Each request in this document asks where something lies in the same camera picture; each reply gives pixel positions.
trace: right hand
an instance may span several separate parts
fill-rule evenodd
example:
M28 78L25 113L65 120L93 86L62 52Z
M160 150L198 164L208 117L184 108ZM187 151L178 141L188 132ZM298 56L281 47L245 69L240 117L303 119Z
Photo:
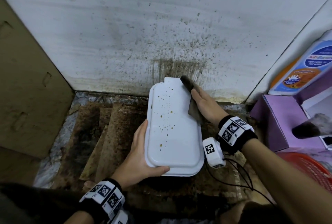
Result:
M228 114L203 89L199 88L199 90L199 93L194 88L191 90L191 95L196 101L198 109L208 121L218 127L219 122Z

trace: white sensor device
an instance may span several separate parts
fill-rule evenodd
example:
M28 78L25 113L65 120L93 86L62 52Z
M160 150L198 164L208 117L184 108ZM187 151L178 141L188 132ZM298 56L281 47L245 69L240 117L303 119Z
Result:
M209 137L203 141L204 153L209 166L220 168L226 165L220 143L213 137Z

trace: wristband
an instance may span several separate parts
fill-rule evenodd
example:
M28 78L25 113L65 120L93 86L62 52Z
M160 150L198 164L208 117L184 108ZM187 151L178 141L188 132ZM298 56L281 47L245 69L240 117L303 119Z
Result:
M108 178L96 184L81 198L79 210L89 213L98 224L103 220L112 220L124 202L121 186Z
M254 129L235 116L226 116L219 123L219 133L216 140L220 143L222 150L234 155L241 151L243 145L252 138L257 138Z

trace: white plastic lid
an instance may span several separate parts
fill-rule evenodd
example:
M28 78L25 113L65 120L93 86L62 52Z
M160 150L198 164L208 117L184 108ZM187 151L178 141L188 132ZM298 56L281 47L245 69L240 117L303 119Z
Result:
M188 115L190 97L180 78L165 77L150 90L145 160L169 166L165 176L193 176L204 164L201 126Z

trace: red plastic basket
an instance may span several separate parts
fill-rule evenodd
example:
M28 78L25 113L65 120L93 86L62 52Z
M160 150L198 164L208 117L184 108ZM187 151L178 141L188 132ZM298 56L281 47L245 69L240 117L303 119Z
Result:
M332 175L315 159L312 159L308 155L295 152L280 152L277 154L332 193Z

